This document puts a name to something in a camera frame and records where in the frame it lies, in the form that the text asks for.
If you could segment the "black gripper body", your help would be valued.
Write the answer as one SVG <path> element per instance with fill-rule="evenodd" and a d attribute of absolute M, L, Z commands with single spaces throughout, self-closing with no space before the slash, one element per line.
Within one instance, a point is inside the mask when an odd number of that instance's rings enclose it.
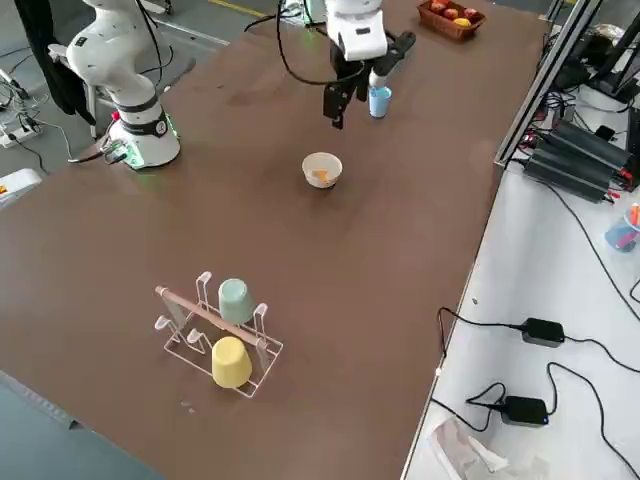
<path fill-rule="evenodd" d="M 330 86 L 339 84 L 348 84 L 354 82 L 356 85 L 372 86 L 370 79 L 371 72 L 377 58 L 365 60 L 348 61 L 345 59 L 344 52 L 337 43 L 330 41 L 330 64 L 335 73 L 335 78 L 328 82 Z"/>

